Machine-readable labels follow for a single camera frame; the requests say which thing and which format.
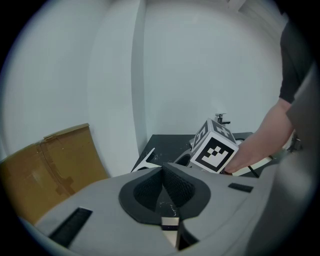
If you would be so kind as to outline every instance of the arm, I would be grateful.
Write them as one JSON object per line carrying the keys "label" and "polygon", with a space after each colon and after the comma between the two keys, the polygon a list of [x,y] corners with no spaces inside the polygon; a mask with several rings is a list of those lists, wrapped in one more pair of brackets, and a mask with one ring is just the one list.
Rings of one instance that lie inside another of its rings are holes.
{"label": "arm", "polygon": [[290,106],[290,103],[279,98],[264,117],[259,129],[239,145],[238,152],[224,170],[234,173],[280,150],[294,130],[286,115]]}

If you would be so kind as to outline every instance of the person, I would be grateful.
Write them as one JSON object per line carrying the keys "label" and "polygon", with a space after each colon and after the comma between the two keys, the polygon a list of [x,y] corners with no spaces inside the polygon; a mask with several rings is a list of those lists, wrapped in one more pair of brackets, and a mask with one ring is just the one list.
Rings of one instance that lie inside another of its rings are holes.
{"label": "person", "polygon": [[282,85],[277,103],[264,117],[258,130],[239,145],[239,150],[224,171],[234,173],[279,151],[294,128],[286,115],[295,93],[306,77],[313,57],[304,37],[289,21],[280,40]]}

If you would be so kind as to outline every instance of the black table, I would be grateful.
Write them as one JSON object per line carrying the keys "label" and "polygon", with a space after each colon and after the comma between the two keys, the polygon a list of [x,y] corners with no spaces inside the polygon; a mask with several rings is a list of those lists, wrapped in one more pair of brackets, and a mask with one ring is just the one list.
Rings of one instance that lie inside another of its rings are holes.
{"label": "black table", "polygon": [[[252,132],[233,133],[236,140],[245,140]],[[189,140],[195,137],[194,134],[183,135],[152,135],[147,145],[143,149],[140,157],[136,161],[134,168],[155,148],[147,162],[161,166],[163,163],[173,163],[186,150],[190,149]],[[244,174],[246,177],[255,178],[251,172]]]}

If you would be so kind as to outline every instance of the white wall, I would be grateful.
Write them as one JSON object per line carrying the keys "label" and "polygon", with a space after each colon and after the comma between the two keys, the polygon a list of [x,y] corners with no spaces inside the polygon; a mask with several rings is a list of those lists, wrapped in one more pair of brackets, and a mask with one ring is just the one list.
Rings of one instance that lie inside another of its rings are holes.
{"label": "white wall", "polygon": [[272,0],[246,0],[240,13],[249,18],[273,41],[274,46],[280,47],[280,38],[288,17],[281,15],[277,4]]}
{"label": "white wall", "polygon": [[1,136],[0,136],[0,161],[5,159],[6,157],[7,157],[7,154],[5,152],[4,144],[3,144]]}
{"label": "white wall", "polygon": [[43,136],[89,122],[87,70],[107,0],[47,3],[16,40],[2,74],[6,155]]}
{"label": "white wall", "polygon": [[144,87],[148,137],[194,134],[227,113],[233,132],[254,132],[277,101],[280,48],[241,13],[208,1],[147,4]]}
{"label": "white wall", "polygon": [[144,34],[146,1],[140,0],[136,15],[131,58],[131,92],[135,127],[135,137],[139,155],[144,150],[147,140],[144,87]]}
{"label": "white wall", "polygon": [[[135,26],[140,26],[137,31],[142,26],[137,20],[139,7],[139,14],[144,16],[140,3],[140,0],[117,0],[109,7],[89,64],[90,130],[102,164],[111,176],[130,172],[139,157],[133,109],[133,100],[139,96],[133,95],[132,86],[142,80],[143,70],[133,66],[132,57],[137,65],[141,64],[140,48],[133,44]],[[132,74],[134,70],[139,73],[137,77]]]}

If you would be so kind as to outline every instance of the black padded cup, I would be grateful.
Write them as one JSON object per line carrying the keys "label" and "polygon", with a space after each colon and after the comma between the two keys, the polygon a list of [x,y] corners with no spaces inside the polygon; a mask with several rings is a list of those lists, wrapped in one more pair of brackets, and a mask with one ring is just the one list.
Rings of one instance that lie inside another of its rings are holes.
{"label": "black padded cup", "polygon": [[129,181],[120,190],[119,202],[122,208],[139,223],[161,226],[161,216],[155,213],[162,190],[161,171],[161,167],[156,168]]}
{"label": "black padded cup", "polygon": [[198,216],[210,200],[210,189],[203,181],[164,163],[162,168],[126,183],[120,190],[119,202],[137,222],[161,226],[162,216],[155,210],[163,186],[177,206],[180,221]]}
{"label": "black padded cup", "polygon": [[198,216],[211,197],[207,184],[169,163],[162,165],[162,183],[178,207],[181,221]]}

